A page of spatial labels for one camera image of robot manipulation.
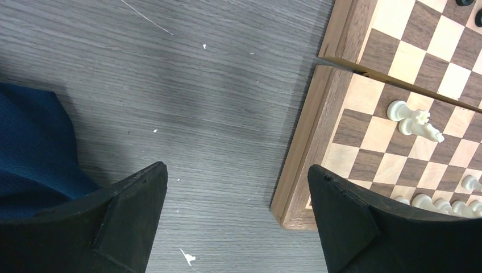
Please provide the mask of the wooden chess board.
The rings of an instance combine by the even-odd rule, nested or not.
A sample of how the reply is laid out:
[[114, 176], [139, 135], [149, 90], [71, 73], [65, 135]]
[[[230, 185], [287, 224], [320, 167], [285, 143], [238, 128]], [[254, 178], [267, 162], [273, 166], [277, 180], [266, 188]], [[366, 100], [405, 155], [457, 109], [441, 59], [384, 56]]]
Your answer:
[[[271, 204], [285, 229], [316, 227], [308, 170], [385, 197], [481, 215], [481, 2], [335, 1]], [[391, 102], [427, 110], [445, 140], [404, 135]]]

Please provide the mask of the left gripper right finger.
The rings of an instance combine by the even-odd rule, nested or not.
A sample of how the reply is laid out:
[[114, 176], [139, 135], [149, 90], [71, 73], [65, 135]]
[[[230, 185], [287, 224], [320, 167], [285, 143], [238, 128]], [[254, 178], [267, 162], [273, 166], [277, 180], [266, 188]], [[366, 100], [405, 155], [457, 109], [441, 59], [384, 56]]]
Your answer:
[[481, 219], [415, 208], [319, 165], [308, 184], [329, 272], [481, 271]]

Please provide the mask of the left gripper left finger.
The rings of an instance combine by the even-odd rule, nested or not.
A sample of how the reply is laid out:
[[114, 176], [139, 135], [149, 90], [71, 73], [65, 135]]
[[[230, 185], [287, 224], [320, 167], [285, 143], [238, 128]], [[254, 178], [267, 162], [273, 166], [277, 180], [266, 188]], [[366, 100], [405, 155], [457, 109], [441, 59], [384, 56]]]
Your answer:
[[167, 182], [155, 162], [34, 217], [1, 221], [1, 271], [144, 272]]

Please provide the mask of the white rook chess piece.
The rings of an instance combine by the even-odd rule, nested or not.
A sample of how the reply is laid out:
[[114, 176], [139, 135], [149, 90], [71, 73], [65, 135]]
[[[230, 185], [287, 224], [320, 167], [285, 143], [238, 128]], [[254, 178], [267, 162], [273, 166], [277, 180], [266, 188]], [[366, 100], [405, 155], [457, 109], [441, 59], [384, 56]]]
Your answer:
[[407, 103], [402, 100], [393, 101], [387, 108], [387, 117], [391, 121], [399, 122], [403, 119], [409, 119], [418, 125], [428, 123], [431, 114], [427, 110], [412, 110]]

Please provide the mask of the white knight chess piece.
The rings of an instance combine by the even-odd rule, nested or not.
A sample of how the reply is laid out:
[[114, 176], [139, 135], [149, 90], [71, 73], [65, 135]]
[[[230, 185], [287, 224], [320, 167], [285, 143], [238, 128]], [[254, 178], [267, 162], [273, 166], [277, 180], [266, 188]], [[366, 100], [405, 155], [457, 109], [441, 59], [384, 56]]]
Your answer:
[[411, 119], [403, 119], [398, 123], [398, 130], [404, 135], [416, 135], [432, 142], [441, 143], [445, 140], [443, 134], [430, 123], [420, 125]]

